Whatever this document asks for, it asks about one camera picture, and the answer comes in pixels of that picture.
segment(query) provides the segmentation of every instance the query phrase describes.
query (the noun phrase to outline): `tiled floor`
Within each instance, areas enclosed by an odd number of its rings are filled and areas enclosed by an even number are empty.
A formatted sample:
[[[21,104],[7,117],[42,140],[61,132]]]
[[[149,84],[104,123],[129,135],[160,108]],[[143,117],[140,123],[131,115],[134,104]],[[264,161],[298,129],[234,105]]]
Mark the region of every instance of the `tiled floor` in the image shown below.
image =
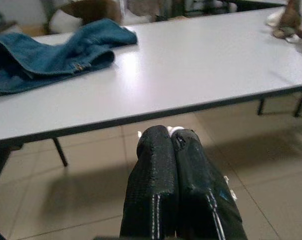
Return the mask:
[[[302,240],[302,117],[296,99],[268,99],[61,137],[14,152],[0,177],[0,232],[9,240],[118,236],[137,132],[163,124],[192,128],[230,178],[250,240]]]

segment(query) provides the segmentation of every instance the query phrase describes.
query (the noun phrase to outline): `white table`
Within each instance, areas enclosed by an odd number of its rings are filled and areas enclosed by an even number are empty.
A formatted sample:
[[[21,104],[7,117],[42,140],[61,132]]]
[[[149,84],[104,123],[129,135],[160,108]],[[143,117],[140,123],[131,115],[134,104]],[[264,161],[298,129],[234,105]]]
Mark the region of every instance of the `white table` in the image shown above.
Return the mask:
[[[0,96],[0,147],[298,91],[302,52],[264,26],[275,10],[132,26],[112,67]]]

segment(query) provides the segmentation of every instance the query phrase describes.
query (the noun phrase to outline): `wall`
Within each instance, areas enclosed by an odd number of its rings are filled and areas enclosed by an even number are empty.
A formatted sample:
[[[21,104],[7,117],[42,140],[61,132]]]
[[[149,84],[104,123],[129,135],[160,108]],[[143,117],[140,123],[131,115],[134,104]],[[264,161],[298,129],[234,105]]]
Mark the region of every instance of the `wall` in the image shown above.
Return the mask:
[[[20,25],[47,22],[40,0],[0,0],[0,12],[5,20],[15,20]]]

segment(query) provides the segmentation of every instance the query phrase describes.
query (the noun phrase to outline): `white wall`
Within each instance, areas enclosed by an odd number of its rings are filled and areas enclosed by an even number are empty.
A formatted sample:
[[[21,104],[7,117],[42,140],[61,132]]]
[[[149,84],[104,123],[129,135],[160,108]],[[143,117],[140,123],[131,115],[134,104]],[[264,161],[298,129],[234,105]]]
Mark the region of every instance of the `white wall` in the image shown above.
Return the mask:
[[[40,0],[0,0],[0,12],[5,20],[15,20],[20,25],[47,22]]]

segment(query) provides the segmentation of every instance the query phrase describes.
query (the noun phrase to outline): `table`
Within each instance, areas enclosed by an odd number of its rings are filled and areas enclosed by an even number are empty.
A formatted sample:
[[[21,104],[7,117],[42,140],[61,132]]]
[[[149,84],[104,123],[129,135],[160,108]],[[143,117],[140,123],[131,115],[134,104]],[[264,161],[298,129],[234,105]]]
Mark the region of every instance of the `table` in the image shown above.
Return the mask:
[[[0,148],[302,92],[302,48],[264,26],[276,10],[131,26],[112,67],[0,96]]]

